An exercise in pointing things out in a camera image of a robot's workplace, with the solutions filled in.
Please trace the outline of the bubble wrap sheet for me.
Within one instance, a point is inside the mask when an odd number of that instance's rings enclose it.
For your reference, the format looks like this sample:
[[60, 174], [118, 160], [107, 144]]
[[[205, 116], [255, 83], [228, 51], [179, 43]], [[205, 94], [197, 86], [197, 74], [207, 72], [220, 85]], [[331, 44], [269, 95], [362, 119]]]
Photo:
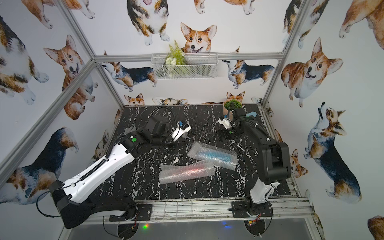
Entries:
[[215, 166], [212, 162], [199, 161], [187, 166], [161, 165], [159, 173], [160, 185], [211, 177], [215, 175]]
[[238, 155], [235, 152], [194, 142], [188, 152], [188, 157], [213, 163], [216, 167], [234, 171], [238, 162]]

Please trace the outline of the red wine bottle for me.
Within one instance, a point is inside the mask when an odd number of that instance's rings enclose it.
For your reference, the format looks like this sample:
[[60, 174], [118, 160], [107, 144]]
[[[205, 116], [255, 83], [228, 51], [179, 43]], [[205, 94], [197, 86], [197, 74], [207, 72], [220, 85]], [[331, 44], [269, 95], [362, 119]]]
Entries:
[[195, 179], [195, 178], [207, 177], [210, 174], [211, 174], [210, 169], [194, 167], [191, 169], [179, 170], [176, 173], [174, 173], [174, 176], [176, 178], [181, 178], [181, 179], [187, 179], [187, 178]]

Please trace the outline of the blue wine bottle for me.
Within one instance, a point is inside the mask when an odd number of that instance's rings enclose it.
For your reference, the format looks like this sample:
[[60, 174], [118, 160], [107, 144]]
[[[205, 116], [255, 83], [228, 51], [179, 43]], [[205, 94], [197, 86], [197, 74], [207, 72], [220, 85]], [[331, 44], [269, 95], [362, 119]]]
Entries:
[[230, 162], [232, 155], [222, 152], [203, 152], [199, 154], [202, 160]]

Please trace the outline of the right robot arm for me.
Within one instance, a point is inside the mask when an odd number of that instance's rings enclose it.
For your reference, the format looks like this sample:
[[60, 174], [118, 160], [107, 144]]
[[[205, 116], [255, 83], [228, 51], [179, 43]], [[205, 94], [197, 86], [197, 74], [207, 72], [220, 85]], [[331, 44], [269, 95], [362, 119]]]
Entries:
[[258, 179], [247, 197], [245, 210], [255, 216], [269, 211], [272, 205], [269, 196], [284, 181], [291, 177], [289, 147], [273, 139], [257, 120], [255, 113], [246, 113], [244, 109], [232, 111], [233, 118], [220, 118], [218, 123], [224, 128], [218, 130], [215, 140], [224, 142], [246, 136], [256, 146], [258, 157], [256, 169]]

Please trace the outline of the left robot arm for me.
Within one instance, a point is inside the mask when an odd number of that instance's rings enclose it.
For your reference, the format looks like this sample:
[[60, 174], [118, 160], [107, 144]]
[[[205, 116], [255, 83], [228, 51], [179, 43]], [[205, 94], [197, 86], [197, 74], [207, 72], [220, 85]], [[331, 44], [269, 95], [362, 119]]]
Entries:
[[129, 196], [94, 200], [92, 192], [119, 169], [151, 150], [172, 149], [185, 143], [190, 130], [185, 120], [179, 121], [173, 130], [164, 116], [151, 116], [143, 127], [116, 137], [107, 153], [87, 169], [64, 182], [54, 181], [49, 190], [65, 228], [75, 228], [98, 213], [135, 219], [139, 210]]

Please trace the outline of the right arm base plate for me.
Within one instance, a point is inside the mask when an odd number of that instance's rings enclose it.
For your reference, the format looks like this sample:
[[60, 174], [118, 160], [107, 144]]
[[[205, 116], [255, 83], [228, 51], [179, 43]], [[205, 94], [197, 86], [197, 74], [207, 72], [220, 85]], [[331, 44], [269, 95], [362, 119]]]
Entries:
[[255, 204], [251, 200], [231, 202], [228, 209], [232, 212], [233, 217], [237, 218], [256, 218], [256, 217], [273, 217], [273, 206], [267, 201], [261, 204]]

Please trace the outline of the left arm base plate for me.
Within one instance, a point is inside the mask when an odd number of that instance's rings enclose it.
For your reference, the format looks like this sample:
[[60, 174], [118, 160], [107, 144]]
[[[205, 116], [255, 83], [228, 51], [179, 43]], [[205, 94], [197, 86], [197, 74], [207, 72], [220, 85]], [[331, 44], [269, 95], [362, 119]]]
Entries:
[[131, 206], [120, 215], [111, 215], [110, 222], [134, 222], [134, 221], [149, 221], [153, 210], [152, 204], [138, 204], [135, 207]]

